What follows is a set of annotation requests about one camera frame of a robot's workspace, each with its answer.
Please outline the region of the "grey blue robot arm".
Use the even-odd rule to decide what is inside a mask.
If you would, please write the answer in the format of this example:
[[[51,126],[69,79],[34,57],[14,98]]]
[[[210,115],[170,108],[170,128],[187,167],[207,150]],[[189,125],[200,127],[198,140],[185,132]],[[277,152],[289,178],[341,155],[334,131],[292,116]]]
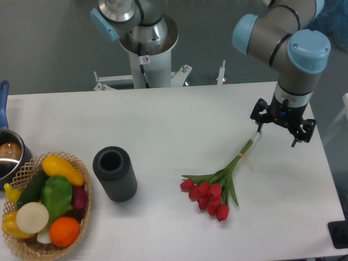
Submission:
[[[259,100],[251,119],[261,127],[286,128],[294,143],[309,142],[316,125],[303,113],[327,65],[331,44],[321,32],[307,29],[323,1],[267,1],[263,17],[247,14],[236,24],[233,46],[279,73],[270,103]],[[171,51],[178,40],[172,18],[149,1],[99,1],[90,17],[109,41],[128,52],[134,87],[167,88],[183,81],[171,73]]]

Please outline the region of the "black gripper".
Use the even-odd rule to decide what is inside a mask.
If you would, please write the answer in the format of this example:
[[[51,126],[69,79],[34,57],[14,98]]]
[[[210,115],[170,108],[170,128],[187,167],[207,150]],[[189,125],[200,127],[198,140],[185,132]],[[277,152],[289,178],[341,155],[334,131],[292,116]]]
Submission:
[[[298,142],[309,143],[316,127],[315,119],[303,119],[306,107],[306,103],[298,106],[290,98],[277,97],[274,94],[270,105],[260,98],[250,118],[258,125],[258,133],[262,131],[263,124],[270,122],[286,128],[294,137],[291,147],[295,147]]]

